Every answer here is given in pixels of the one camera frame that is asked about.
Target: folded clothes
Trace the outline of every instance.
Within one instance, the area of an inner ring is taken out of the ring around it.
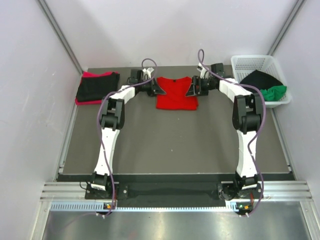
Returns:
[[[260,92],[263,95],[265,101],[276,102],[279,101],[286,93],[287,87],[282,86],[273,86],[269,89],[261,89]]]
[[[118,89],[120,75],[116,72],[94,74],[84,72],[76,93],[75,104],[101,104],[103,97]]]
[[[192,79],[184,77],[169,79],[158,77],[158,85],[166,92],[165,95],[156,96],[156,108],[164,110],[197,110],[198,99],[196,96],[186,96]]]
[[[240,83],[254,86],[259,89],[264,100],[267,102],[279,101],[287,91],[287,87],[284,86],[282,82],[268,73],[259,70],[255,70],[250,73]],[[256,92],[249,87],[244,88],[252,93]]]
[[[274,86],[281,86],[283,85],[278,79],[276,79],[275,77],[269,75],[268,73],[259,71],[259,70],[255,70],[252,73],[250,73],[248,76],[246,76],[241,82],[241,84],[246,84],[246,85],[250,85],[250,86],[254,86],[257,89],[266,89],[268,90],[269,88],[272,88]],[[246,90],[255,93],[256,91],[248,88],[248,87],[244,87]]]

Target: green cloth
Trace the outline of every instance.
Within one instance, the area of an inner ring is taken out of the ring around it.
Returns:
[[[287,87],[284,85],[281,86],[273,86],[268,90],[261,89],[260,92],[263,95],[263,98],[267,102],[276,102],[279,101],[286,93]]]

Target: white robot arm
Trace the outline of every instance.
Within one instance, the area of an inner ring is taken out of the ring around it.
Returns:
[[[237,83],[233,78],[227,78],[228,81],[220,81],[219,83],[219,91],[224,93],[232,102],[234,102],[236,96],[250,96],[252,92],[245,90],[243,87],[235,85],[233,83]],[[239,139],[239,161],[238,166],[236,167],[237,174],[242,178],[250,178],[257,175],[257,170],[252,161],[252,156],[248,150],[248,143],[254,138],[256,135],[256,131],[249,131],[244,134],[241,130],[236,130]],[[251,152],[254,158],[256,158],[256,142],[255,139],[251,143]],[[255,188],[257,184],[245,185],[242,189]]]
[[[91,187],[94,189],[103,191],[107,190],[106,181],[108,176],[110,176],[110,172],[107,167],[106,159],[112,172],[112,163],[117,137],[125,121],[123,108],[124,105],[135,95],[136,89],[134,87],[124,85],[118,93],[112,95],[105,103],[106,108],[102,111],[102,115],[100,117],[102,142],[104,144],[105,154],[103,146],[101,145],[98,162],[94,169],[94,180],[91,182]]]

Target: cable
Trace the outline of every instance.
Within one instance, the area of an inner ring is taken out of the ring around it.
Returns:
[[[81,182],[79,182],[79,186],[80,186],[80,188],[82,188],[83,190],[87,190],[86,188],[84,188],[83,186],[81,186]]]
[[[206,70],[205,73],[204,73],[204,76],[203,78],[205,79],[206,78],[206,74],[208,74],[209,72]]]
[[[230,83],[230,84],[234,84],[234,85],[237,85],[237,86],[240,86],[240,87],[245,87],[245,88],[249,88],[249,89],[253,89],[255,90],[260,98],[261,98],[261,101],[262,101],[262,109],[263,109],[263,112],[262,112],[262,120],[261,120],[261,125],[258,129],[258,131],[256,132],[255,136],[250,140],[250,142],[248,143],[247,145],[247,148],[248,148],[248,151],[251,155],[251,158],[252,158],[252,161],[253,161],[253,164],[255,166],[255,170],[256,172],[259,174],[260,178],[261,178],[261,193],[260,193],[260,196],[259,196],[259,199],[255,205],[255,207],[253,208],[253,210],[247,215],[248,217],[251,216],[255,211],[256,209],[258,208],[258,206],[260,205],[260,202],[262,200],[262,197],[264,195],[264,190],[265,190],[265,183],[264,183],[264,177],[256,163],[256,160],[255,160],[255,157],[250,149],[250,145],[251,143],[261,134],[261,131],[265,125],[265,122],[266,122],[266,113],[267,113],[267,109],[266,109],[266,103],[265,103],[265,99],[263,97],[263,95],[261,94],[260,90],[254,86],[250,86],[250,85],[247,85],[247,84],[240,84],[240,83],[234,83],[232,81],[229,81],[221,76],[219,76],[218,74],[212,72],[205,64],[204,64],[204,59],[205,59],[205,51],[203,49],[199,49],[198,51],[198,60],[199,60],[199,63],[202,65],[203,68],[205,68],[205,70],[207,70],[211,75],[215,76],[216,78],[220,79],[220,80],[223,80],[227,83]]]
[[[253,205],[255,203],[255,197],[252,192],[250,192],[250,203]]]
[[[113,174],[112,174],[112,172],[111,172],[111,169],[110,169],[110,166],[109,166],[109,163],[108,163],[108,160],[107,160],[105,144],[104,144],[104,141],[103,141],[103,139],[102,139],[101,124],[100,124],[100,120],[99,120],[100,114],[101,114],[101,111],[102,111],[102,108],[103,108],[105,102],[106,102],[107,99],[109,99],[112,95],[114,95],[114,94],[116,94],[116,93],[120,93],[120,92],[122,92],[122,91],[124,91],[124,90],[126,90],[126,89],[128,89],[128,88],[135,88],[135,87],[138,87],[138,86],[147,84],[147,83],[151,82],[151,81],[155,78],[155,76],[157,75],[157,72],[158,72],[158,65],[157,65],[157,63],[156,63],[153,59],[151,59],[151,58],[145,58],[144,60],[142,60],[142,63],[141,63],[142,68],[144,68],[144,62],[147,61],[147,60],[153,62],[153,64],[154,64],[155,70],[154,70],[153,76],[152,76],[150,79],[148,79],[147,81],[140,82],[140,83],[137,83],[137,84],[133,84],[133,85],[130,85],[130,86],[128,86],[128,87],[125,87],[125,88],[123,88],[123,89],[121,89],[121,90],[112,91],[112,92],[108,93],[108,94],[106,95],[106,97],[102,100],[101,106],[100,106],[99,111],[98,111],[98,114],[97,114],[97,116],[96,116],[96,128],[97,128],[97,132],[98,132],[98,137],[99,137],[99,139],[100,139],[100,143],[101,143],[101,146],[102,146],[102,149],[103,149],[104,160],[105,160],[106,166],[107,166],[108,171],[109,171],[109,174],[110,174],[111,185],[112,185],[111,208],[109,209],[109,211],[108,211],[108,213],[106,214],[106,216],[110,215],[110,213],[112,212],[112,209],[113,209],[113,207],[114,207],[115,196],[116,196],[116,187],[115,187],[114,176],[113,176]]]
[[[95,212],[86,212],[86,213],[83,213],[77,217],[75,217],[74,219],[72,219],[71,221],[69,221],[65,226],[63,226],[61,229],[59,229],[58,231],[54,230],[54,227],[53,227],[53,221],[52,221],[52,216],[49,215],[49,229],[50,231],[54,234],[54,235],[58,235],[59,233],[61,233],[63,230],[65,230],[67,227],[69,227],[72,223],[74,223],[75,221],[81,219],[82,217],[84,216],[88,216],[88,215],[96,215]]]
[[[148,80],[148,75],[147,74],[143,76],[143,80]]]

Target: enclosure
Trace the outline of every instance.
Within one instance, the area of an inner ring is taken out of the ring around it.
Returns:
[[[320,239],[318,1],[1,6],[1,239]],[[161,110],[158,96],[139,92],[125,104],[113,153],[116,208],[96,216],[110,198],[88,199],[83,189],[101,149],[101,105],[75,104],[83,73],[116,72],[120,88],[151,58],[155,79],[192,78],[199,49],[205,64],[223,63],[238,82],[253,70],[274,76],[275,68],[248,63],[254,69],[246,73],[235,56],[272,59],[287,86],[285,97],[267,103],[256,141],[261,204],[239,218],[235,201],[213,194],[239,161],[233,101],[215,89],[197,97],[194,111]]]

